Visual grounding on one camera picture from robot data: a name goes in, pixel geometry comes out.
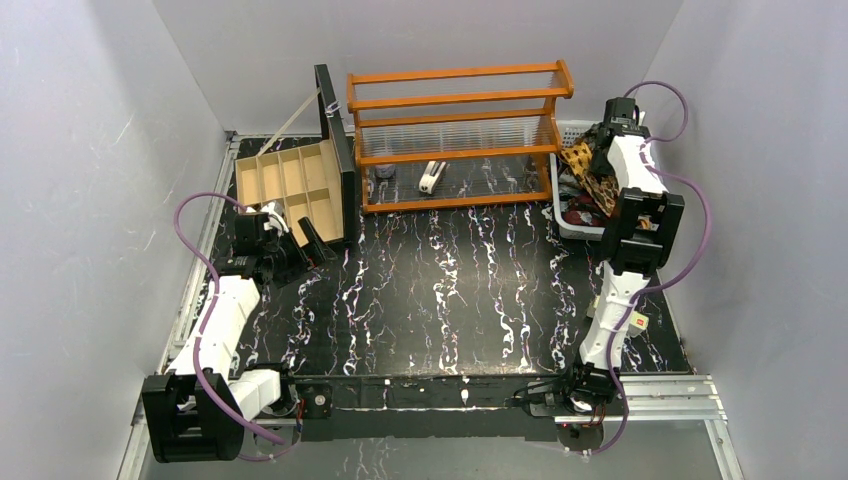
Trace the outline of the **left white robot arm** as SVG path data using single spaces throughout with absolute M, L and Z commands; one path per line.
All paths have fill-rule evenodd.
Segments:
M 328 253 L 308 216 L 291 217 L 272 201 L 241 209 L 227 256 L 200 258 L 210 274 L 207 301 L 176 358 L 164 373 L 146 377 L 141 389 L 158 462 L 234 460 L 242 455 L 246 432 L 282 444 L 256 423 L 262 414 L 292 416 L 302 424 L 309 402 L 289 368 L 257 364 L 233 378 L 231 363 L 262 290 L 300 279 Z

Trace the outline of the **small white cardboard box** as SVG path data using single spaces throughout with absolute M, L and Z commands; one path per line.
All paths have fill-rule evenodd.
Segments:
M 596 297 L 586 310 L 587 318 L 595 317 L 595 313 L 599 303 L 600 298 Z M 648 325 L 649 317 L 638 312 L 637 310 L 633 310 L 628 320 L 627 337 L 633 338 L 642 335 L 647 330 Z

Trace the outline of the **orange wooden shelf rack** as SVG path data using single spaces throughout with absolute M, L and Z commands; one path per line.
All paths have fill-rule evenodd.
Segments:
M 349 74 L 346 90 L 366 212 L 550 200 L 556 106 L 575 92 L 564 60 Z M 418 184 L 433 160 L 447 167 L 427 195 Z M 395 176 L 378 180 L 380 164 Z

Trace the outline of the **grey round object on shelf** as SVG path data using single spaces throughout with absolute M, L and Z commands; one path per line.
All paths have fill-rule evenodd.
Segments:
M 373 167 L 374 175 L 378 180 L 389 180 L 396 174 L 395 164 L 380 164 Z

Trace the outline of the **yellow patterned tie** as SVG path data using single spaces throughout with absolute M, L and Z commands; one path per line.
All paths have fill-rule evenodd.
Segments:
M 620 187 L 614 175 L 596 174 L 590 169 L 593 152 L 585 140 L 561 150 L 561 158 L 572 176 L 591 196 L 596 205 L 610 216 L 616 206 Z

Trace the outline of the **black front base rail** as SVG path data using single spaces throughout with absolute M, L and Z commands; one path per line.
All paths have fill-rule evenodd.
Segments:
M 517 437 L 598 443 L 620 397 L 581 411 L 561 374 L 296 375 L 310 442 L 366 438 Z

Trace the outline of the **white plastic basket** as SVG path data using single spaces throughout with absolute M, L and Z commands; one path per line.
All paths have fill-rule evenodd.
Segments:
M 552 161 L 555 213 L 561 235 L 613 242 L 652 239 L 677 209 L 659 176 L 649 130 L 615 118 L 589 126 Z

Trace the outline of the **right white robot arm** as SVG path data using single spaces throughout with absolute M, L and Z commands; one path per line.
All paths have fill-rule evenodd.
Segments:
M 649 158 L 647 127 L 628 97 L 607 101 L 561 158 L 608 216 L 600 240 L 602 288 L 589 333 L 566 374 L 565 405 L 594 412 L 618 393 L 624 338 L 637 294 L 670 255 L 685 202 L 669 193 Z

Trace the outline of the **dark red tie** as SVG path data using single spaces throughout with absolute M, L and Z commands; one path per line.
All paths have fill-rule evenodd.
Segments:
M 586 193 L 566 199 L 562 210 L 563 219 L 572 226 L 604 228 L 608 216 Z

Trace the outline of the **white stapler-like object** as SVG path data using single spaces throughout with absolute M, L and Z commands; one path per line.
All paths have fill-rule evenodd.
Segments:
M 429 161 L 419 180 L 418 189 L 421 193 L 432 195 L 447 167 L 446 161 Z

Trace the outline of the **black compartment tie box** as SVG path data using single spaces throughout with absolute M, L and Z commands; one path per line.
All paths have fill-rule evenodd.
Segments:
M 301 244 L 307 242 L 298 221 L 307 217 L 328 244 L 353 244 L 359 232 L 357 167 L 329 68 L 314 66 L 316 90 L 284 123 L 291 126 L 311 104 L 318 108 L 321 140 L 275 150 L 275 134 L 251 157 L 235 161 L 237 199 L 246 206 L 275 202 Z

